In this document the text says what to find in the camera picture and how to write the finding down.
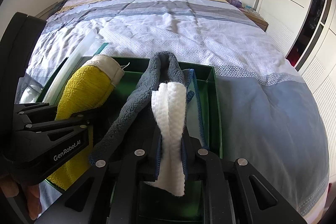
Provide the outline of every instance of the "yellow microfiber cloth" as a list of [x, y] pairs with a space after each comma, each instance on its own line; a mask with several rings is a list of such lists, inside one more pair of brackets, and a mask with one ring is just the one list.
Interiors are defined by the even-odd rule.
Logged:
[[[55, 120], [67, 119], [73, 113], [100, 107], [124, 75], [113, 58], [96, 55], [69, 79], [57, 107]], [[93, 126], [88, 126], [89, 145], [52, 173], [48, 179], [67, 190], [89, 167], [93, 147]]]

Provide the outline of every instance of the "bedspread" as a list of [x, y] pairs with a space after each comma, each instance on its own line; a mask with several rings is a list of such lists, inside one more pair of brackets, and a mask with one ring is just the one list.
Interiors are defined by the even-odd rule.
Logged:
[[69, 0], [51, 16], [27, 73], [45, 84], [92, 29], [102, 54], [168, 50], [217, 75], [223, 157], [251, 162], [301, 214], [325, 191], [323, 122], [307, 85], [259, 27], [223, 0]]

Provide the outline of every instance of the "green box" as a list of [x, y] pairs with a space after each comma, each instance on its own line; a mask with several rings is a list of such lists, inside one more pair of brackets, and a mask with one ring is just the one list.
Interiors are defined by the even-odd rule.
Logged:
[[[79, 62], [76, 71], [90, 57], [84, 57]], [[135, 89], [139, 79], [148, 67], [149, 59], [114, 57], [120, 65], [129, 65], [124, 69], [125, 75], [118, 86], [111, 93], [108, 101], [113, 101], [112, 113], [109, 113], [109, 122], [112, 123], [119, 115], [121, 107], [128, 96]], [[194, 69], [201, 99], [201, 108], [204, 124], [204, 134], [210, 150], [222, 157], [221, 116], [219, 101], [217, 99], [216, 77], [213, 67], [179, 62], [182, 70]], [[38, 101], [42, 101], [51, 82], [60, 68], [46, 84]], [[174, 197], [170, 193], [151, 187], [145, 183], [140, 184], [140, 223], [202, 223], [203, 213], [202, 184], [200, 181], [185, 184], [185, 195]]]

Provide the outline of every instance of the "white towel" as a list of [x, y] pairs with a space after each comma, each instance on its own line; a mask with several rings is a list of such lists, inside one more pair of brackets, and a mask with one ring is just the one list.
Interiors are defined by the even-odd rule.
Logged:
[[184, 129], [186, 89], [181, 83], [161, 83], [152, 92], [152, 111], [161, 130], [162, 156], [157, 181], [149, 183], [175, 196], [184, 195], [181, 139]]

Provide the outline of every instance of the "human hand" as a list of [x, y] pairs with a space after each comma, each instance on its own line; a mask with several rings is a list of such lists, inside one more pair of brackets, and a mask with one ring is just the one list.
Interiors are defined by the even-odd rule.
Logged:
[[[6, 198], [15, 197], [19, 193], [19, 187], [10, 176], [0, 178], [0, 188]], [[39, 186], [38, 185], [27, 186], [25, 195], [27, 199], [29, 216], [32, 220], [35, 220], [37, 219], [38, 215], [42, 213]]]

